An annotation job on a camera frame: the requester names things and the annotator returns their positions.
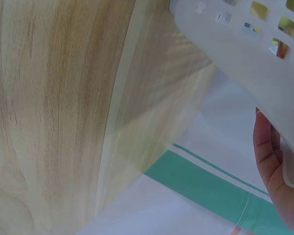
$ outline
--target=finger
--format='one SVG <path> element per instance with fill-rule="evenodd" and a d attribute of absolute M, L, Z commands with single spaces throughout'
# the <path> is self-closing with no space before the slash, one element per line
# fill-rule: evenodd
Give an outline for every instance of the finger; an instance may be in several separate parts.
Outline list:
<path fill-rule="evenodd" d="M 236 226 L 235 230 L 230 235 L 238 235 L 242 229 L 239 226 Z"/>
<path fill-rule="evenodd" d="M 277 158 L 277 160 L 281 163 L 283 163 L 283 152 L 281 149 L 277 149 L 277 150 L 274 150 L 273 152 Z"/>
<path fill-rule="evenodd" d="M 280 134 L 271 126 L 271 144 L 273 150 L 280 149 Z"/>
<path fill-rule="evenodd" d="M 254 128 L 254 150 L 256 163 L 265 185 L 280 165 L 271 144 L 271 124 L 260 112 L 257 112 Z"/>
<path fill-rule="evenodd" d="M 280 134 L 271 126 L 271 145 L 273 153 L 280 163 L 283 162 L 283 152 L 280 150 Z"/>

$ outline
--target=yellow object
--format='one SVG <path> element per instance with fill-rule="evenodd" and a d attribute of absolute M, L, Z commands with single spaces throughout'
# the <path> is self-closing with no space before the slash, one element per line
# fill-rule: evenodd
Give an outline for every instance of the yellow object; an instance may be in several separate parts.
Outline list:
<path fill-rule="evenodd" d="M 287 0 L 286 7 L 290 9 L 291 11 L 294 12 L 294 0 Z M 258 17 L 261 20 L 266 20 L 267 15 L 268 15 L 268 8 L 258 2 L 253 2 L 251 9 L 250 9 L 250 14 Z M 286 27 L 292 27 L 294 28 L 294 23 L 288 19 L 287 17 L 282 17 L 280 23 L 279 23 L 280 28 L 286 28 Z M 256 32 L 260 32 L 260 28 L 255 27 L 254 28 Z"/>

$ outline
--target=perforated plastic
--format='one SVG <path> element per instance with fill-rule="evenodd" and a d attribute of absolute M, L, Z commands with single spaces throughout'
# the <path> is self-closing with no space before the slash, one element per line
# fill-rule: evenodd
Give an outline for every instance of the perforated plastic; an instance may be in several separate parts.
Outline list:
<path fill-rule="evenodd" d="M 281 134 L 289 147 L 284 149 L 284 179 L 294 188 L 294 30 L 290 34 L 279 27 L 288 18 L 285 28 L 294 29 L 289 3 L 171 0 L 171 12 L 179 30 L 254 97 Z M 289 47 L 280 57 L 278 42 Z"/>

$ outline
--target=wooden surface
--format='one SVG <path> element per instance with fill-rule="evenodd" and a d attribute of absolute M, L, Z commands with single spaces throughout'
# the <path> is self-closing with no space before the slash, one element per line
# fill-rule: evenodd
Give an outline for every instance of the wooden surface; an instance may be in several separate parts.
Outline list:
<path fill-rule="evenodd" d="M 0 235 L 73 235 L 188 127 L 215 66 L 168 0 L 0 0 Z"/>

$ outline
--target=green stripe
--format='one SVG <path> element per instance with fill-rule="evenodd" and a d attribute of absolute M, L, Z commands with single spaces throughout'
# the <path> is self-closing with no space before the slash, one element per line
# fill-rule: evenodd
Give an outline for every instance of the green stripe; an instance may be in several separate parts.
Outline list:
<path fill-rule="evenodd" d="M 273 204 L 167 151 L 146 173 L 150 178 L 257 235 L 294 235 Z"/>
<path fill-rule="evenodd" d="M 179 148 L 179 149 L 181 149 L 181 150 L 183 150 L 183 151 L 185 151 L 185 152 L 187 152 L 188 154 L 192 155 L 193 157 L 197 158 L 198 160 L 201 160 L 202 162 L 204 162 L 204 163 L 206 163 L 207 165 L 211 166 L 212 168 L 214 168 L 214 169 L 216 169 L 216 170 L 222 172 L 223 174 L 225 174 L 225 175 L 231 177 L 232 179 L 237 180 L 237 181 L 239 181 L 240 183 L 242 183 L 242 184 L 244 184 L 244 185 L 246 185 L 246 186 L 248 186 L 248 187 L 250 187 L 250 188 L 253 188 L 254 190 L 256 190 L 256 191 L 258 191 L 258 192 L 260 192 L 260 193 L 263 193 L 263 194 L 266 195 L 266 196 L 269 196 L 269 194 L 268 194 L 267 192 L 265 192 L 265 191 L 263 191 L 263 190 L 261 190 L 261 189 L 255 187 L 254 185 L 251 185 L 251 184 L 245 182 L 244 180 L 241 180 L 240 178 L 238 178 L 238 177 L 236 177 L 236 176 L 234 176 L 234 175 L 232 175 L 232 174 L 226 172 L 225 170 L 221 169 L 220 167 L 217 167 L 216 165 L 213 165 L 212 163 L 210 163 L 210 162 L 208 162 L 207 160 L 201 158 L 200 156 L 196 155 L 195 153 L 191 152 L 190 150 L 188 150 L 188 149 L 182 147 L 181 145 L 174 144 L 173 146 L 174 146 L 174 147 L 177 147 L 177 148 Z"/>

